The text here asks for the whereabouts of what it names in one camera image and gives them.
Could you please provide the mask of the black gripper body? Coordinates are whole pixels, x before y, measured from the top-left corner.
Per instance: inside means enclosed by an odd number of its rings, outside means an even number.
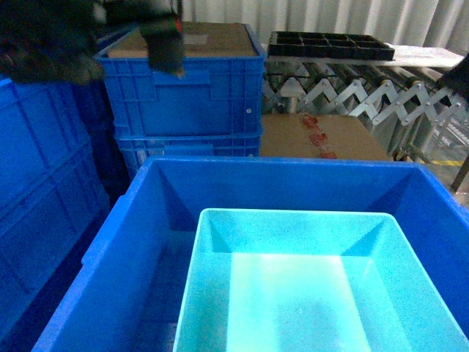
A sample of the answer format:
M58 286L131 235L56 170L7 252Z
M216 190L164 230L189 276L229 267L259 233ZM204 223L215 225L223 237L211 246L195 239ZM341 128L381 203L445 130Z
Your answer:
M93 58L101 1L2 1L1 75L19 84L102 81Z

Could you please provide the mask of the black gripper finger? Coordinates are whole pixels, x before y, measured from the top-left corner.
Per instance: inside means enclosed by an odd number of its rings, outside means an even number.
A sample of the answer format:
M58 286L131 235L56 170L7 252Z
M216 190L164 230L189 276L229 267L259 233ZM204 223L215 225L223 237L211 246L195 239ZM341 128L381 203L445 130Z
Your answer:
M174 11L107 10L106 23L137 23L147 46L150 68L176 77L185 75L182 22Z

